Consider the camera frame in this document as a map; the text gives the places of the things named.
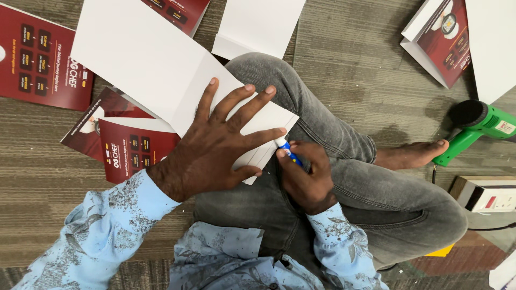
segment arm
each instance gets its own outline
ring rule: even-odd
[[[145,170],[112,189],[89,191],[66,217],[57,241],[29,266],[14,289],[107,289],[146,232],[179,204]]]
[[[338,288],[389,289],[373,266],[365,232],[349,223],[336,203],[326,211],[307,215],[315,231],[314,252],[322,272]]]
[[[304,209],[315,231],[314,252],[322,272],[338,289],[389,289],[380,281],[367,249],[367,236],[344,217],[331,192],[331,168],[324,148],[291,141],[291,151],[310,161],[310,173],[294,164],[282,149],[276,152],[283,168],[283,187]]]
[[[254,94],[254,86],[235,89],[210,115],[218,84],[218,79],[211,80],[192,125],[167,158],[110,190],[89,191],[65,219],[58,240],[29,266],[14,289],[106,289],[146,232],[181,202],[262,174],[255,166],[232,166],[244,153],[286,134],[285,128],[240,134],[276,89],[268,87],[226,121],[237,103]]]

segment printed flyer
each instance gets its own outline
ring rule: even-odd
[[[471,63],[465,0],[445,0],[417,40],[451,88]]]
[[[123,98],[121,94],[114,88],[105,87],[99,98],[85,111],[82,118],[66,134],[61,143],[102,162],[104,157],[102,155],[99,118],[153,118]]]
[[[70,57],[75,31],[0,3],[0,96],[85,110],[93,73]]]
[[[142,0],[163,18],[190,37],[194,37],[197,27],[208,8],[209,0]]]
[[[159,119],[101,118],[106,180],[115,184],[165,159],[181,138]]]

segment wrist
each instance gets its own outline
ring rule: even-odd
[[[171,166],[169,160],[161,161],[147,169],[147,175],[164,194],[174,201],[184,202],[190,197],[185,194],[178,171]]]
[[[330,207],[336,205],[338,203],[337,197],[332,192],[328,192],[326,197],[318,202],[314,202],[309,206],[303,207],[304,212],[310,216],[315,216],[320,213],[325,212]]]

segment floor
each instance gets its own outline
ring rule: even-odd
[[[3,2],[70,28],[76,27],[82,5],[82,0]],[[208,50],[224,4],[224,0],[212,0],[194,37]],[[446,137],[447,110],[475,94],[472,68],[448,90],[399,46],[401,30],[420,5],[416,0],[307,0],[285,55],[336,116],[371,135],[378,147]],[[97,77],[93,95],[107,84]],[[516,115],[516,89],[494,106]],[[81,114],[0,98],[0,289],[18,281],[24,268],[53,243],[64,217],[81,202],[85,191],[111,186],[104,179],[102,164],[58,142]],[[457,175],[515,175],[514,146],[481,138],[449,167],[439,169],[437,184],[449,189]],[[431,167],[406,174],[430,180]],[[189,226],[193,202],[158,223],[132,262],[121,266],[113,289],[166,288],[173,244]],[[515,220],[512,214],[470,219],[474,227],[497,227]],[[516,231],[468,237],[457,246],[453,259],[423,257],[404,262],[384,273],[384,279],[391,289],[400,290],[489,289],[486,268],[437,270],[471,256],[502,256],[512,249]]]

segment electrical socket box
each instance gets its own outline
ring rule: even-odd
[[[450,194],[473,213],[516,212],[516,176],[459,176]]]

